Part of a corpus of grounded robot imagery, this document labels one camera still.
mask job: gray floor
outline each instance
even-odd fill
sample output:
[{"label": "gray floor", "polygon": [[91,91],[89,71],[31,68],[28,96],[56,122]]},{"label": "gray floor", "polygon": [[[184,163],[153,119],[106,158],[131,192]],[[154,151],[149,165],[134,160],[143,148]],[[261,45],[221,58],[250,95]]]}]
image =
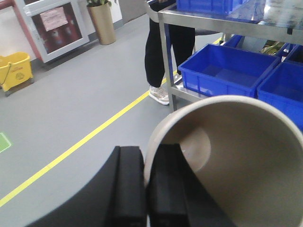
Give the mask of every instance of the gray floor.
[{"label": "gray floor", "polygon": [[[93,42],[33,67],[36,82],[7,98],[0,90],[0,132],[13,144],[0,153],[0,198],[147,91],[147,34],[144,15],[118,29],[114,44]],[[218,37],[198,37],[197,47]],[[0,227],[23,227],[59,206],[90,180],[116,145],[140,146],[145,155],[151,132],[168,114],[168,106],[149,97],[141,101],[2,206]]]}]

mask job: person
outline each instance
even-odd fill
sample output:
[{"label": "person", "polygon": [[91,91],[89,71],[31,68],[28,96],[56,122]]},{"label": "person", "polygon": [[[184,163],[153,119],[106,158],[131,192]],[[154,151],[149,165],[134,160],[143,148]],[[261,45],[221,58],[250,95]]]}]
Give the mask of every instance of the person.
[{"label": "person", "polygon": [[[151,9],[159,11],[175,3],[175,0],[158,0],[151,5]],[[176,65],[179,66],[189,56],[195,45],[195,29],[183,26],[169,25],[170,41],[173,46]],[[162,55],[162,45],[159,24],[150,19],[150,31],[145,47],[145,71],[150,85],[149,96],[157,102],[168,105],[169,97],[161,82],[165,73]]]}]

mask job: blue bin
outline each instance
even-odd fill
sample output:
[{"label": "blue bin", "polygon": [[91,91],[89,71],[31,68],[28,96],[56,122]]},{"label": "blue bin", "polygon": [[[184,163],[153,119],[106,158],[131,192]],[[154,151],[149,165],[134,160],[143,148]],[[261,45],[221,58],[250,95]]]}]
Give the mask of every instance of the blue bin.
[{"label": "blue bin", "polygon": [[206,96],[256,97],[257,86],[279,58],[208,44],[179,66],[185,88]]},{"label": "blue bin", "polygon": [[295,45],[285,58],[285,62],[303,65],[303,46]]},{"label": "blue bin", "polygon": [[[235,48],[239,48],[239,49],[242,49],[242,46],[241,46],[241,40],[242,38],[245,38],[245,36],[242,36],[242,35],[234,35],[233,37],[230,38],[229,41],[227,41],[224,46],[230,46],[230,47],[235,47]],[[282,57],[285,57],[285,52],[284,52],[284,49],[288,49],[288,50],[292,50],[293,49],[293,45],[292,44],[288,44],[288,43],[285,43],[281,49],[275,54],[275,56],[279,57],[279,58],[282,58]]]},{"label": "blue bin", "polygon": [[228,15],[249,0],[177,0],[180,11]]},{"label": "blue bin", "polygon": [[303,65],[281,63],[257,91],[259,100],[282,111],[303,130]]}]

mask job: black pants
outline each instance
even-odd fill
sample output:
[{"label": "black pants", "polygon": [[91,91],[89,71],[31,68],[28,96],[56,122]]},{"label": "black pants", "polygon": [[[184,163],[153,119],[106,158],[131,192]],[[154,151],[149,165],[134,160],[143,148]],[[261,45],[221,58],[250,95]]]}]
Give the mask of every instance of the black pants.
[{"label": "black pants", "polygon": [[[153,5],[151,8],[154,11],[159,11],[163,8],[161,4]],[[179,66],[192,55],[195,45],[195,29],[169,25],[169,35],[175,54],[176,65]],[[145,48],[145,71],[148,83],[153,87],[160,87],[165,72],[160,28],[159,24],[152,20],[150,20],[150,32]]]}]

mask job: mop bucket handle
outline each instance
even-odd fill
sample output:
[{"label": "mop bucket handle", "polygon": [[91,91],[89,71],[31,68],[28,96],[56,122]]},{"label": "mop bucket handle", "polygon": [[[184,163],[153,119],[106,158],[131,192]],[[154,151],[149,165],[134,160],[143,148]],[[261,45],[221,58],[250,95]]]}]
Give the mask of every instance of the mop bucket handle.
[{"label": "mop bucket handle", "polygon": [[6,81],[7,77],[8,77],[8,75],[9,75],[9,71],[10,71],[10,69],[11,69],[12,64],[13,64],[13,63],[11,63],[11,62],[8,63],[8,66],[9,66],[8,72],[6,73],[6,76],[5,76],[5,78],[4,78],[3,83],[0,82],[0,85],[3,85],[3,84],[5,83],[5,81]]}]

